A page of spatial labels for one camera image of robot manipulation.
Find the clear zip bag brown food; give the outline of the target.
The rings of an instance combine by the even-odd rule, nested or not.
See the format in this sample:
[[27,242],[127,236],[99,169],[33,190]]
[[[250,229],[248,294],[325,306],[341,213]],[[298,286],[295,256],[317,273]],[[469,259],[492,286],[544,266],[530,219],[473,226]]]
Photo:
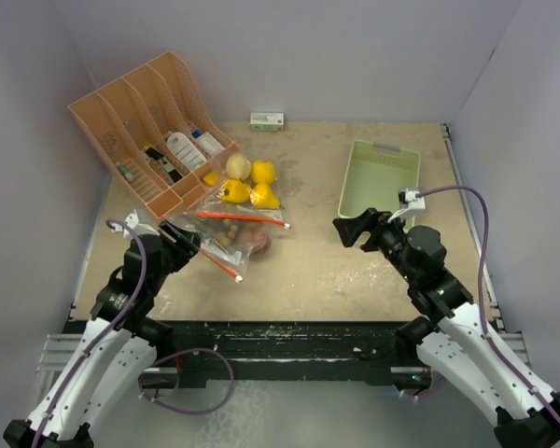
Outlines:
[[278,214],[248,211],[186,211],[167,219],[183,231],[197,233],[199,251],[236,283],[244,280],[250,258],[271,247],[274,232],[291,228]]

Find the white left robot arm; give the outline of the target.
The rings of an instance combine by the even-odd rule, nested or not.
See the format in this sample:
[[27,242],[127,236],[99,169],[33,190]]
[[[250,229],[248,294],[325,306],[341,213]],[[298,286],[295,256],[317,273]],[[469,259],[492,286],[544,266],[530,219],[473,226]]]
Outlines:
[[166,278],[199,252],[201,237],[163,221],[133,234],[121,266],[98,293],[80,341],[50,391],[3,435],[11,447],[92,447],[131,383],[174,352],[171,327],[148,317]]

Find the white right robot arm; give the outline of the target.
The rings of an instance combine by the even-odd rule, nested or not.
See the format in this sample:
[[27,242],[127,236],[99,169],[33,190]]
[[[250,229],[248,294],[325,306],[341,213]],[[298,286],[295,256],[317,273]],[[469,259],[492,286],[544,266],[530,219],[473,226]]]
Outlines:
[[438,231],[409,230],[370,208],[332,222],[345,247],[362,233],[365,252],[381,252],[402,276],[420,316],[397,331],[398,358],[421,361],[464,394],[486,417],[503,447],[552,447],[560,441],[560,392],[542,381],[481,314],[469,291],[446,268]]

